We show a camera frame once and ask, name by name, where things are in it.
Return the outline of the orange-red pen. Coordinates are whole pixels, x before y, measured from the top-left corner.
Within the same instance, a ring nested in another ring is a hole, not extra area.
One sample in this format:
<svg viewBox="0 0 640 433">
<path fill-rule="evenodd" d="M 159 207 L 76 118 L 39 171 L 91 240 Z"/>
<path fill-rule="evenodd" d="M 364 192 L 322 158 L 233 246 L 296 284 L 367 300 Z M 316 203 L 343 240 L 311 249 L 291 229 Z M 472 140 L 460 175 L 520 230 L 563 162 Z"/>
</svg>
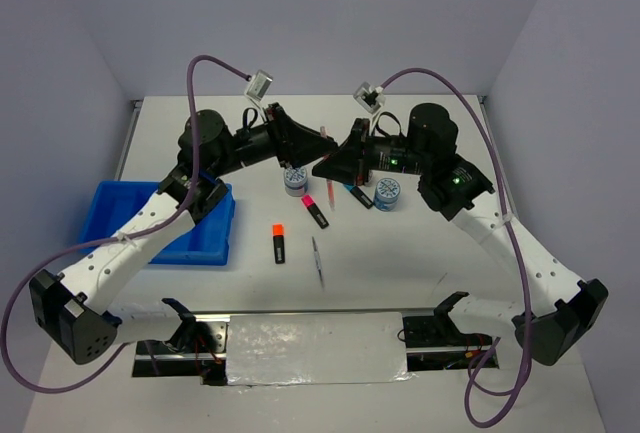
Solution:
<svg viewBox="0 0 640 433">
<path fill-rule="evenodd" d="M 321 133 L 321 136 L 323 138 L 328 138 L 328 134 L 327 134 L 325 126 L 321 126 L 320 127 L 320 133 Z M 326 179 L 326 187 L 327 187 L 329 207 L 330 207 L 331 211 L 334 212 L 335 211 L 335 194 L 334 194 L 334 188 L 333 188 L 332 180 Z"/>
</svg>

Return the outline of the grey black pen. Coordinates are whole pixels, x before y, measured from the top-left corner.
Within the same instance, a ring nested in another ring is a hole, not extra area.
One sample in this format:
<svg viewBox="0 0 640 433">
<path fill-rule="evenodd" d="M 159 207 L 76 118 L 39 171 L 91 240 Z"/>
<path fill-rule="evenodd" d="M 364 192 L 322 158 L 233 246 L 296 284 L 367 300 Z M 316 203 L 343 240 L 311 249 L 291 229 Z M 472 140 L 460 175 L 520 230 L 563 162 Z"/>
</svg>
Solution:
<svg viewBox="0 0 640 433">
<path fill-rule="evenodd" d="M 322 268 L 322 263 L 321 263 L 321 256 L 320 256 L 320 252 L 319 252 L 319 249 L 318 249 L 318 244 L 317 244 L 316 239 L 315 239 L 314 236 L 311 237 L 311 242 L 312 242 L 312 248 L 313 248 L 316 271 L 318 273 L 318 278 L 319 278 L 319 282 L 320 282 L 321 288 L 324 291 L 325 290 L 325 281 L 324 281 L 323 268 Z"/>
</svg>

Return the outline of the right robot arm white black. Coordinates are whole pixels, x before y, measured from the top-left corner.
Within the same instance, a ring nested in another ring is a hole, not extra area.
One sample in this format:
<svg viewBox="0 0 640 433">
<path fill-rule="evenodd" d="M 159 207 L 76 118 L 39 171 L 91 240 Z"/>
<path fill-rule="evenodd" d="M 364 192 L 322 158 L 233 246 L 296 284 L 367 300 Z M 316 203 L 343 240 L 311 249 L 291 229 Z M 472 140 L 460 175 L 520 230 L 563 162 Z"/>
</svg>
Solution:
<svg viewBox="0 0 640 433">
<path fill-rule="evenodd" d="M 441 105 L 422 103 L 409 113 L 404 135 L 374 136 L 366 118 L 316 164 L 316 177 L 360 186 L 373 171 L 419 178 L 427 206 L 468 234 L 506 273 L 525 279 L 522 305 L 451 294 L 434 310 L 436 336 L 457 344 L 467 334 L 513 336 L 532 359 L 555 364 L 594 325 L 608 290 L 565 267 L 511 214 L 492 181 L 457 152 L 458 127 Z"/>
</svg>

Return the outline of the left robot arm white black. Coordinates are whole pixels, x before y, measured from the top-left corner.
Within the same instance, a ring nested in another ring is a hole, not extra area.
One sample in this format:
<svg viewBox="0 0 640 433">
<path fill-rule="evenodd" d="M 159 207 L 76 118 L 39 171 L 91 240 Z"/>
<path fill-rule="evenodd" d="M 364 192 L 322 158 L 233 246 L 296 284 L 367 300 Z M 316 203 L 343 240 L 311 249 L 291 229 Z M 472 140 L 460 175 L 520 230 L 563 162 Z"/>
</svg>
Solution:
<svg viewBox="0 0 640 433">
<path fill-rule="evenodd" d="M 29 282 L 37 324 L 78 365 L 118 341 L 125 318 L 109 307 L 126 284 L 162 249 L 195 228 L 228 193 L 222 178 L 276 158 L 301 167 L 334 152 L 335 140 L 294 121 L 277 103 L 264 122 L 230 132 L 211 109 L 191 114 L 178 139 L 176 166 L 144 206 L 89 254 L 54 274 L 41 269 Z"/>
</svg>

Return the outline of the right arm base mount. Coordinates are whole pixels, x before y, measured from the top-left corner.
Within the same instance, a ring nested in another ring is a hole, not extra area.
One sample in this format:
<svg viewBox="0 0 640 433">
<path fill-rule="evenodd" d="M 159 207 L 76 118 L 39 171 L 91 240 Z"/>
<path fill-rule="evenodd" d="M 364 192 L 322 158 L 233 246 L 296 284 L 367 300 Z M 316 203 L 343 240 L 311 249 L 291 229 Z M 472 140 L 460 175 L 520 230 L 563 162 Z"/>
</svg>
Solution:
<svg viewBox="0 0 640 433">
<path fill-rule="evenodd" d="M 461 333 L 450 319 L 453 307 L 467 296 L 456 292 L 431 313 L 402 314 L 396 337 L 405 346 L 409 372 L 466 369 L 493 345 L 486 334 Z"/>
</svg>

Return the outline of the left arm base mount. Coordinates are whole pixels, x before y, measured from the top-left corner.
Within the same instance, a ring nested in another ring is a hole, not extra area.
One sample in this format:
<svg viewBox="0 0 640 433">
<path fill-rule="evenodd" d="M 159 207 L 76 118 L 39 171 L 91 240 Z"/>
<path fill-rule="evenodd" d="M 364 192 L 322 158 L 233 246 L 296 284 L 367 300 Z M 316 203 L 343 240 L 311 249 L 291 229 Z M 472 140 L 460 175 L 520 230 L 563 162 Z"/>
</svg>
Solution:
<svg viewBox="0 0 640 433">
<path fill-rule="evenodd" d="M 179 325 L 166 341 L 136 344 L 132 377 L 193 377 L 202 385 L 226 386 L 230 320 L 198 315 L 173 298 L 163 298 L 162 305 L 177 315 Z"/>
</svg>

